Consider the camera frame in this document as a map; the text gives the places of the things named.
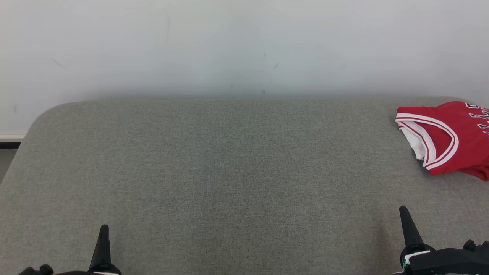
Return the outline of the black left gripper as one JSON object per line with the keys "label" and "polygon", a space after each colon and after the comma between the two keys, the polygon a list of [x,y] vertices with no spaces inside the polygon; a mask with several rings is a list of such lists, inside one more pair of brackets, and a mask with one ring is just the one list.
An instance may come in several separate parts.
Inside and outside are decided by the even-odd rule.
{"label": "black left gripper", "polygon": [[119,268],[111,263],[109,226],[102,225],[99,230],[89,270],[71,270],[58,275],[122,275]]}

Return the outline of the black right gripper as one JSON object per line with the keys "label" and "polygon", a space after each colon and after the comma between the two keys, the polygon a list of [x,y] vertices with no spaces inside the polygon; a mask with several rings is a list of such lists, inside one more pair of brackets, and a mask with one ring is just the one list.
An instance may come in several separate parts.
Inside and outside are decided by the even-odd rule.
{"label": "black right gripper", "polygon": [[394,273],[394,275],[411,275],[410,258],[433,252],[435,249],[424,244],[407,207],[400,206],[399,215],[401,219],[403,238],[405,240],[405,248],[400,254],[400,264],[402,270]]}

